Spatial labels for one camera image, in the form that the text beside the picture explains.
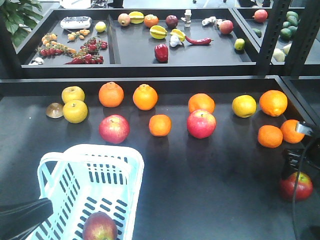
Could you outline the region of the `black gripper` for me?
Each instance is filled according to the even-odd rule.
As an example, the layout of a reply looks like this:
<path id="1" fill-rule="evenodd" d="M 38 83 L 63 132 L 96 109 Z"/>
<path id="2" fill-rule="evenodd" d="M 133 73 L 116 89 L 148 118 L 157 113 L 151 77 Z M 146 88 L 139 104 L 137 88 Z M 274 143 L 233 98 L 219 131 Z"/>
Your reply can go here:
<path id="1" fill-rule="evenodd" d="M 310 136 L 310 140 L 304 148 L 285 149 L 283 151 L 285 162 L 281 172 L 282 180 L 288 179 L 304 163 L 318 171 L 320 170 L 320 127 L 305 121 L 299 121 L 295 126 L 295 131 Z"/>

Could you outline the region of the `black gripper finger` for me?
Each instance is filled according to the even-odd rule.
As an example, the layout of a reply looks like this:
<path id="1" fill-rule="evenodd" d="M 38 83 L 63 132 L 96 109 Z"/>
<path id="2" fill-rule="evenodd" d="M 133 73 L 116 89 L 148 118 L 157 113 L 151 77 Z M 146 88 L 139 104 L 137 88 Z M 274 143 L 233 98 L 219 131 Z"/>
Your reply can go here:
<path id="1" fill-rule="evenodd" d="M 48 198 L 0 207 L 0 238 L 25 240 L 41 223 L 53 214 Z"/>

